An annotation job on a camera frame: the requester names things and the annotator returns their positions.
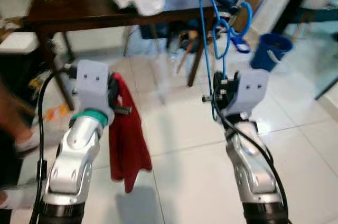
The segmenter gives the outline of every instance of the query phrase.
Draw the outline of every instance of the black cable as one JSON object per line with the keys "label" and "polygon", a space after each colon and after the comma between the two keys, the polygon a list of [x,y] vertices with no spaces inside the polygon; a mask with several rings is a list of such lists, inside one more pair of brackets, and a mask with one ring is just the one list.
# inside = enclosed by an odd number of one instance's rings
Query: black cable
{"label": "black cable", "polygon": [[268,163],[271,171],[273,172],[276,182],[278,184],[279,190],[280,190],[280,194],[281,194],[281,200],[283,203],[283,208],[286,212],[286,214],[288,215],[288,205],[287,205],[287,199],[286,199],[286,193],[283,187],[283,184],[281,182],[281,179],[274,167],[274,165],[272,164],[270,158],[268,157],[268,155],[266,154],[266,152],[263,150],[263,148],[261,148],[255,141],[253,141],[249,136],[247,136],[245,133],[243,133],[241,130],[237,129],[235,127],[235,125],[233,125],[230,121],[228,121],[222,114],[221,111],[219,109],[219,107],[217,106],[217,102],[216,102],[216,92],[218,91],[218,88],[216,88],[214,90],[214,93],[212,95],[212,102],[214,103],[214,107],[216,109],[216,112],[218,114],[218,116],[221,118],[222,122],[225,123],[226,125],[228,125],[231,129],[233,129],[236,133],[238,133],[239,135],[241,135],[242,137],[244,137],[247,141],[249,141],[252,145],[254,145],[259,151],[260,153],[263,155],[264,159],[266,160],[266,162]]}
{"label": "black cable", "polygon": [[43,182],[43,162],[44,162],[44,156],[43,156],[43,150],[44,150],[44,138],[43,138],[43,117],[42,117],[42,101],[43,96],[46,91],[48,83],[51,81],[51,79],[57,75],[58,73],[66,72],[66,69],[61,69],[56,72],[52,72],[48,78],[44,81],[41,91],[39,94],[39,99],[37,101],[37,116],[39,118],[39,129],[40,129],[40,146],[39,146],[39,164],[38,164],[38,170],[37,170],[37,176],[38,176],[38,182],[37,182],[37,191],[36,191],[36,198],[33,206],[33,212],[30,220],[30,224],[36,224],[37,217],[39,215],[39,207],[40,207],[40,199],[41,199],[41,193],[42,193],[42,182]]}

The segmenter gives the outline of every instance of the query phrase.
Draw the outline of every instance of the red towel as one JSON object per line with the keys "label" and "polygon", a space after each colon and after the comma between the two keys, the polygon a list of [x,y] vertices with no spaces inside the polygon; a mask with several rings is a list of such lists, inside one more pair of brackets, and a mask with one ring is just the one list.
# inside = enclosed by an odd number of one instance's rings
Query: red towel
{"label": "red towel", "polygon": [[141,169],[152,170],[150,155],[143,137],[141,118],[133,98],[121,75],[114,73],[119,82],[119,96],[122,102],[116,104],[132,107],[130,115],[115,114],[109,126],[110,177],[112,180],[125,180],[125,191],[129,193],[134,187],[138,172]]}

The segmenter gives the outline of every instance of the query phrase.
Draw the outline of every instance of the white tile floor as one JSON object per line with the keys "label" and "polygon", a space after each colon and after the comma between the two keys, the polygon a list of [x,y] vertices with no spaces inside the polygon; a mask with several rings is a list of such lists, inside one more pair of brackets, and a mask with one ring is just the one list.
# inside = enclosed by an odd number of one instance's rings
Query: white tile floor
{"label": "white tile floor", "polygon": [[[14,4],[20,3],[0,1],[5,17],[26,10],[24,5],[15,8]],[[104,61],[126,79],[143,119],[154,170],[141,172],[133,192],[125,194],[121,183],[110,180],[105,130],[93,164],[83,223],[244,224],[222,128],[212,121],[209,105],[201,102],[201,94],[208,92],[204,60],[194,87],[187,88],[192,55],[176,75],[175,60],[164,53],[158,57],[155,44],[140,41],[136,32],[129,57],[123,58],[123,30],[69,34],[79,59]],[[255,39],[248,41],[254,49]],[[298,49],[292,54],[302,52]],[[231,47],[229,76],[247,68],[249,58]],[[313,100],[315,91],[314,82],[286,60],[271,74],[267,95],[252,118],[275,158],[293,223],[338,224],[338,123]],[[51,87],[48,92],[50,101],[60,101],[55,89]],[[46,155],[51,164],[55,149]],[[35,177],[36,160],[37,154],[25,159],[20,183]],[[30,214],[30,210],[15,211],[11,224],[28,223]]]}

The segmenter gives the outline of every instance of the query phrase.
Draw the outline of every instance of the wooden table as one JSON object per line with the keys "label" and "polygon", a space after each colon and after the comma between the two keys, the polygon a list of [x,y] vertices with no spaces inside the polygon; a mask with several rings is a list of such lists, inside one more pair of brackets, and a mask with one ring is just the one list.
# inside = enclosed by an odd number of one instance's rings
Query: wooden table
{"label": "wooden table", "polygon": [[[213,9],[208,0],[203,1],[206,27],[211,27]],[[160,14],[143,17],[135,9],[119,10],[112,0],[32,0],[30,11],[25,18],[39,39],[43,57],[52,71],[57,69],[55,54],[49,49],[48,37],[56,32],[100,29],[129,25],[156,24],[173,21],[189,21],[200,17],[198,0],[165,0]],[[202,56],[203,45],[200,41],[198,53],[188,79],[192,86]],[[69,108],[73,110],[73,102],[66,91],[62,79],[56,77],[57,84]]]}

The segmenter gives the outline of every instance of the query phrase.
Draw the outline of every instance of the table leg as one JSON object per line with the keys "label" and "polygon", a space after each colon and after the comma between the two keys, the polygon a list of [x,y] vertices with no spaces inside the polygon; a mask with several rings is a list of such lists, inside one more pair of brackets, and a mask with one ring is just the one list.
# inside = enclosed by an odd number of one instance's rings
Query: table leg
{"label": "table leg", "polygon": [[[206,30],[206,33],[208,33],[208,31],[211,29],[213,14],[204,13],[204,17],[205,17],[205,30]],[[199,46],[198,46],[197,53],[196,53],[196,56],[195,56],[194,64],[191,68],[189,78],[188,78],[187,85],[189,87],[192,87],[192,85],[194,84],[197,69],[199,68],[200,60],[201,60],[201,57],[202,57],[202,54],[203,54],[203,49],[204,49],[203,36],[200,35]]]}
{"label": "table leg", "polygon": [[[48,63],[49,68],[55,72],[57,71],[57,65],[54,62],[54,54],[53,52],[50,50],[48,44],[47,44],[47,40],[48,40],[48,35],[45,34],[42,31],[37,31],[36,32],[36,36],[39,39],[39,43],[40,43],[40,49],[42,52],[42,58]],[[62,78],[60,77],[60,75],[56,75],[55,76],[55,80],[58,84],[59,89],[61,90],[61,93],[64,97],[64,100],[66,101],[68,108],[70,110],[74,110],[74,103],[72,100],[72,97],[70,95],[70,93],[67,91],[66,86],[62,80]]]}
{"label": "table leg", "polygon": [[70,46],[70,42],[69,42],[69,39],[67,37],[67,33],[66,32],[62,32],[62,36],[63,36],[64,43],[65,43],[65,45],[67,47],[68,56],[70,58],[69,62],[73,62],[75,60],[75,55],[73,53],[72,47]]}

